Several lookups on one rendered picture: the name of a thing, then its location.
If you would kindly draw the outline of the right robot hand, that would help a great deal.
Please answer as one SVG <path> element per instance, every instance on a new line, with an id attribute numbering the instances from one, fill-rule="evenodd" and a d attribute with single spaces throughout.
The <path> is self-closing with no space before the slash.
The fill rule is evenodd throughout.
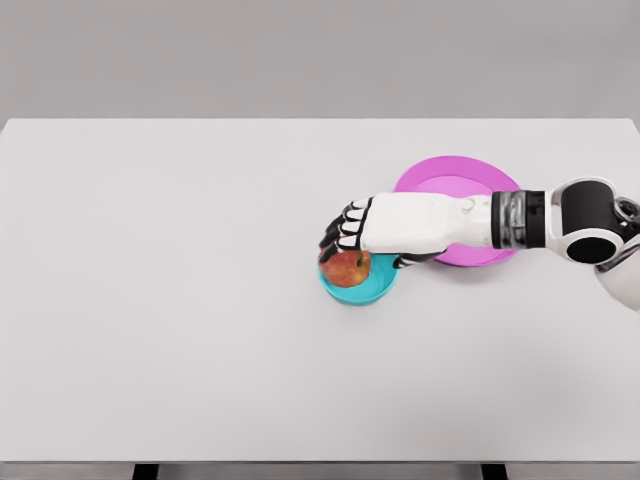
<path id="1" fill-rule="evenodd" d="M 393 255 L 393 267 L 431 260 L 454 243 L 459 201 L 442 194 L 380 193 L 354 200 L 326 228 L 319 263 L 338 254 Z"/>

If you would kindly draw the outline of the red apple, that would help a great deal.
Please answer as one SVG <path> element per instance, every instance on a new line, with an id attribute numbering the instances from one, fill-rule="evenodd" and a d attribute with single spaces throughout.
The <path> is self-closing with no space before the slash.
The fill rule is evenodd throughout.
<path id="1" fill-rule="evenodd" d="M 368 251 L 348 250 L 319 263 L 319 270 L 331 285 L 352 288 L 366 281 L 371 272 L 371 255 Z"/>

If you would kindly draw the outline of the pink plate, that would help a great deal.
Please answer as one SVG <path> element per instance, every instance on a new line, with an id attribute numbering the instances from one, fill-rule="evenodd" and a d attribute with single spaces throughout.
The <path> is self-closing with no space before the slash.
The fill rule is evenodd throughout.
<path id="1" fill-rule="evenodd" d="M 481 160 L 445 155 L 425 159 L 411 166 L 397 180 L 395 192 L 426 192 L 455 198 L 491 195 L 494 191 L 519 190 L 518 183 L 499 168 Z M 516 255 L 515 250 L 452 245 L 435 258 L 455 267 L 484 267 L 502 263 Z"/>

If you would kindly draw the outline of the blue bowl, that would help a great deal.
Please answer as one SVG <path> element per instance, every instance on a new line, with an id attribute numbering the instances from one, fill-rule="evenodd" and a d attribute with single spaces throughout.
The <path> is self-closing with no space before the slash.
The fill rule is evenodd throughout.
<path id="1" fill-rule="evenodd" d="M 349 306 L 366 306 L 384 297 L 396 284 L 399 271 L 394 267 L 396 257 L 386 254 L 371 255 L 371 272 L 366 281 L 352 288 L 340 288 L 329 284 L 321 275 L 320 282 L 336 301 Z"/>

